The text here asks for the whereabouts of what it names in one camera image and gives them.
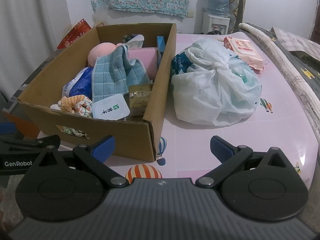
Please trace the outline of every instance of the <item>yogurt cup lid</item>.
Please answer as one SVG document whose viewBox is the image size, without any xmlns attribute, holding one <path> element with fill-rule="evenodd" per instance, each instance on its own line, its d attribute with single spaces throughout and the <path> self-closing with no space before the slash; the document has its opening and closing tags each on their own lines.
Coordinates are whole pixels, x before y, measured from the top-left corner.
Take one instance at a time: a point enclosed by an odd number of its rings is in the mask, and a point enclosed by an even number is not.
<svg viewBox="0 0 320 240">
<path fill-rule="evenodd" d="M 103 120 L 119 120 L 130 114 L 122 94 L 104 98 L 92 105 L 93 117 Z"/>
</svg>

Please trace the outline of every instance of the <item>orange striped cloth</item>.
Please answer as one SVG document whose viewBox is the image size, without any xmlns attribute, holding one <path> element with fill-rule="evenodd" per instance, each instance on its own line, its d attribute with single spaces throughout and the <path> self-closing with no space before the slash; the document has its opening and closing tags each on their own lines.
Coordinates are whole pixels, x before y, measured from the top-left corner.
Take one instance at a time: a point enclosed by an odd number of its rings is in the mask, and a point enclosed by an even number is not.
<svg viewBox="0 0 320 240">
<path fill-rule="evenodd" d="M 61 110 L 62 111 L 68 111 L 70 113 L 72 113 L 72 108 L 75 107 L 75 105 L 81 101 L 84 101 L 84 99 L 86 98 L 85 95 L 77 95 L 77 96 L 73 96 L 73 97 L 63 97 L 61 98 Z"/>
<path fill-rule="evenodd" d="M 91 113 L 91 104 L 92 101 L 85 95 L 77 95 L 69 98 L 61 98 L 58 102 L 58 107 L 60 107 L 62 111 L 86 115 Z"/>
</svg>

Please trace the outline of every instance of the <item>pink stuffed toy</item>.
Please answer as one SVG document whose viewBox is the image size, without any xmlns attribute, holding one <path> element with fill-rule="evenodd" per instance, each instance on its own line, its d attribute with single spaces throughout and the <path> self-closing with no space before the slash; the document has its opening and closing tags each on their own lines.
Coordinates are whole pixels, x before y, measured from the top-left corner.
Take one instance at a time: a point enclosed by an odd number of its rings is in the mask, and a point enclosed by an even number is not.
<svg viewBox="0 0 320 240">
<path fill-rule="evenodd" d="M 98 57 L 106 56 L 116 49 L 113 43 L 105 42 L 95 46 L 88 55 L 88 65 L 94 67 Z"/>
</svg>

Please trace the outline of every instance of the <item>gray gripper base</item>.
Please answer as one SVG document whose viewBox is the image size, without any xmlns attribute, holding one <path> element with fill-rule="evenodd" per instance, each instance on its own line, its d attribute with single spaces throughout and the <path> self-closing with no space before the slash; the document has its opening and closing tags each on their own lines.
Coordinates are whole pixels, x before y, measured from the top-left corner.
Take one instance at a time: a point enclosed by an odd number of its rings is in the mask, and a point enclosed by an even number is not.
<svg viewBox="0 0 320 240">
<path fill-rule="evenodd" d="M 260 223 L 234 214 L 212 189 L 190 179 L 135 179 L 112 189 L 103 203 L 76 220 L 49 223 L 30 218 L 13 240 L 301 240 L 316 234 L 298 219 Z"/>
</svg>

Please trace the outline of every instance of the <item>wet wipes package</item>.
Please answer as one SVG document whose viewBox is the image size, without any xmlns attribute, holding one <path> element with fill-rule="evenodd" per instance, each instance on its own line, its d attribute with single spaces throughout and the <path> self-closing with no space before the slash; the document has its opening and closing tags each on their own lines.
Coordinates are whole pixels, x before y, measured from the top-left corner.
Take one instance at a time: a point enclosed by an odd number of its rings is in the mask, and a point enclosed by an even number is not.
<svg viewBox="0 0 320 240">
<path fill-rule="evenodd" d="M 263 60 L 249 40 L 233 37 L 224 38 L 226 49 L 234 51 L 240 59 L 256 70 L 263 70 Z"/>
<path fill-rule="evenodd" d="M 82 69 L 76 77 L 62 88 L 63 97 L 73 97 L 77 95 L 85 95 L 92 99 L 92 67 Z"/>
</svg>

